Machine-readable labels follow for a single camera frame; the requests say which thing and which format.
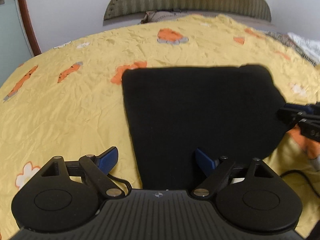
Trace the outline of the black pants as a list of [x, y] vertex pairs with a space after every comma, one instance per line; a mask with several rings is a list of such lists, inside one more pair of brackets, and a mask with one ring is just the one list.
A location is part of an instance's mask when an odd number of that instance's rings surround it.
[[192, 190], [204, 181], [197, 150], [247, 163], [288, 131], [276, 116], [285, 99], [260, 65], [127, 70], [122, 88], [146, 190]]

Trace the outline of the white crumpled blanket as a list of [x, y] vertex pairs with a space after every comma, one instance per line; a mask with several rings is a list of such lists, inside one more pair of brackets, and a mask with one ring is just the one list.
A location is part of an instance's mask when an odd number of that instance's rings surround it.
[[310, 40], [295, 33], [281, 34], [278, 32], [265, 31], [264, 34], [292, 48], [314, 67], [319, 65], [319, 40]]

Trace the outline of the yellow carrot print bedsheet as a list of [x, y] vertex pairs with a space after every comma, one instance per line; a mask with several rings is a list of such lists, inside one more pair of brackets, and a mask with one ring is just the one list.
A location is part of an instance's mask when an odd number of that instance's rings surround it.
[[22, 64], [1, 87], [1, 239], [18, 231], [14, 195], [53, 156], [77, 160], [116, 146], [112, 174], [142, 187], [120, 85], [124, 70], [245, 64], [266, 67], [289, 102], [319, 100], [319, 67], [225, 15], [113, 29]]

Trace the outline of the frosted floral wardrobe door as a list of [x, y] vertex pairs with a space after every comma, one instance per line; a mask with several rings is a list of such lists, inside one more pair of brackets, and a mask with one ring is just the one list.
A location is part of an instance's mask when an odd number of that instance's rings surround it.
[[33, 57], [26, 40], [17, 0], [1, 0], [0, 32], [1, 84], [3, 84], [20, 64]]

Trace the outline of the grey patterned pillow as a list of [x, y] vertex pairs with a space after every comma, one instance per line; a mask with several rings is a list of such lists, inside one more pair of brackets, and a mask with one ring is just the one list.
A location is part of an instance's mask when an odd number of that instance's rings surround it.
[[262, 20], [259, 18], [252, 18], [249, 16], [241, 16], [237, 14], [228, 14], [228, 13], [220, 13], [214, 11], [183, 11], [183, 12], [175, 12], [175, 11], [147, 11], [145, 13], [145, 17], [142, 20], [142, 23], [151, 23], [151, 22], [161, 22], [161, 21], [168, 21], [168, 20], [175, 20], [181, 17], [197, 15], [203, 17], [216, 17], [218, 15], [224, 15], [227, 17], [232, 18], [240, 23], [256, 23], [256, 24], [268, 24], [272, 25], [271, 22], [267, 20]]

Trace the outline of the brown wooden door frame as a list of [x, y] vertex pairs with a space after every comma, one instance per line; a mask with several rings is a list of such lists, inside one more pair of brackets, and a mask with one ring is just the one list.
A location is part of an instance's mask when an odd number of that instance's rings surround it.
[[42, 52], [40, 50], [39, 44], [37, 42], [33, 26], [31, 23], [29, 10], [26, 0], [17, 0], [18, 9], [21, 16], [21, 21], [24, 29], [24, 33], [27, 39], [27, 44], [31, 50], [33, 56], [40, 55]]

